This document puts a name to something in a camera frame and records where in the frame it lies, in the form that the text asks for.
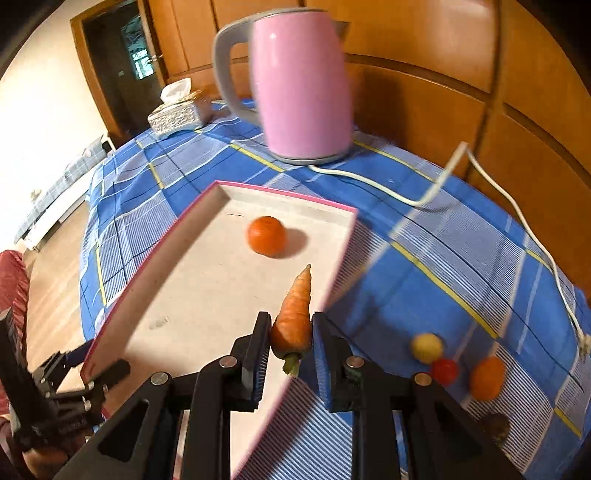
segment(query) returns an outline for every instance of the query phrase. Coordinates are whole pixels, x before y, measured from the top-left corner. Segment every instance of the silver bolt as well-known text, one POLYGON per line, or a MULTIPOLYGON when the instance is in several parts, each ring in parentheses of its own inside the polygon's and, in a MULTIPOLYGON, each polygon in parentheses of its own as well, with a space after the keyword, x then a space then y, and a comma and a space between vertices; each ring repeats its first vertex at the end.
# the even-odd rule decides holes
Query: silver bolt
POLYGON ((414 376, 414 382, 417 385, 421 385, 422 387, 427 387, 427 386, 431 385, 431 380, 432 379, 431 379, 431 377, 429 377, 429 375, 423 374, 423 373, 416 374, 414 376))
POLYGON ((222 368, 232 368, 235 367, 237 363, 238 360, 232 355, 226 355, 220 358, 220 366, 222 368))
POLYGON ((164 372, 156 372, 150 377, 152 385, 164 385, 168 381, 168 374, 164 372))
POLYGON ((364 363, 365 363, 365 360, 363 360, 360 356, 356 356, 356 355, 351 355, 347 359, 347 365, 350 366, 351 368, 361 368, 364 363))

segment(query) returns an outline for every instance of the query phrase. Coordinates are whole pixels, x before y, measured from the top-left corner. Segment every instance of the kettle base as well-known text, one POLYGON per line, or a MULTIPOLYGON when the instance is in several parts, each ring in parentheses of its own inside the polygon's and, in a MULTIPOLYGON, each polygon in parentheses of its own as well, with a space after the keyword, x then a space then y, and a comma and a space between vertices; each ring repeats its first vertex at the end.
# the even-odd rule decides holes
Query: kettle base
POLYGON ((275 152, 271 152, 271 155, 275 157, 277 160, 282 161, 283 163, 287 163, 289 165, 298 165, 298 166, 307 166, 307 165, 322 165, 323 163, 330 163, 332 161, 340 160, 345 155, 349 153, 351 150, 351 145, 347 147, 342 152, 336 153, 334 155, 328 155, 327 157, 319 157, 319 158, 290 158, 284 157, 283 155, 278 155, 275 152))

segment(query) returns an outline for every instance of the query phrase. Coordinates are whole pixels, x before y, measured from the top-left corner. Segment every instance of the white tissue paper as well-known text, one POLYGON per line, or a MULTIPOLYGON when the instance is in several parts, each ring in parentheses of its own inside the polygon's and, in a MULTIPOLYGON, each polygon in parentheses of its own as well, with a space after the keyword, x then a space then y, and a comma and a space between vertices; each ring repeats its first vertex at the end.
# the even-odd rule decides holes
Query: white tissue paper
POLYGON ((187 78, 164 87, 160 99, 164 103, 174 103, 186 97, 189 93, 191 93, 191 79, 187 78))

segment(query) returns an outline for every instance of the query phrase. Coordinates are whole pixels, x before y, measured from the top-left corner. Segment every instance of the orange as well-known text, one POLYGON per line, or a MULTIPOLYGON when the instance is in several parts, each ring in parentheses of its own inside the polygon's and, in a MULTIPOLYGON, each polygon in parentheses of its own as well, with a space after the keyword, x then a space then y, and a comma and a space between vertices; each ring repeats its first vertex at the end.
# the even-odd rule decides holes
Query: orange
POLYGON ((478 401, 491 401, 499 396, 505 382, 505 364, 495 356, 481 360, 470 373, 470 394, 478 401))
POLYGON ((284 250, 287 234, 283 224, 276 218, 260 217, 248 226, 246 239, 256 253, 275 257, 284 250))

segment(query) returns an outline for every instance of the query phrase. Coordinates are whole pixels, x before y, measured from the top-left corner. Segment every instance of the white tray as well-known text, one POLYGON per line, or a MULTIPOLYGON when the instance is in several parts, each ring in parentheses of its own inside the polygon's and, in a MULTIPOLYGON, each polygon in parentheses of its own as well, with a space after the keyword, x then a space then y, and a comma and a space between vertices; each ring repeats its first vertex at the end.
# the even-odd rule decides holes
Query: white tray
MULTIPOLYGON (((113 413, 157 371, 199 371, 252 333, 259 311, 275 316, 292 282, 312 264, 310 311, 324 309, 356 219, 356 209, 292 192, 217 181, 183 213, 140 266, 111 310, 81 371, 88 381, 117 358, 131 375, 109 392, 113 413), (250 250, 257 217, 288 229, 282 258, 250 250)), ((271 353, 262 401, 232 412, 230 465, 243 464, 280 401, 288 377, 271 353)))

